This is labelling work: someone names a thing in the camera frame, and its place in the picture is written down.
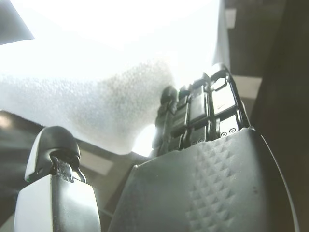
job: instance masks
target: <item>translucent white object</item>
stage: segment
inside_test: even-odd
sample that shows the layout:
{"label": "translucent white object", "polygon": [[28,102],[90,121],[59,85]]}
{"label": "translucent white object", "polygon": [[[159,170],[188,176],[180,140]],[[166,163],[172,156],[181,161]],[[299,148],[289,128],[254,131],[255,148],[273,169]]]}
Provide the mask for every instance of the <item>translucent white object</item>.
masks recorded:
{"label": "translucent white object", "polygon": [[126,154],[161,92],[229,66],[223,1],[12,0],[36,40],[0,46],[0,108]]}

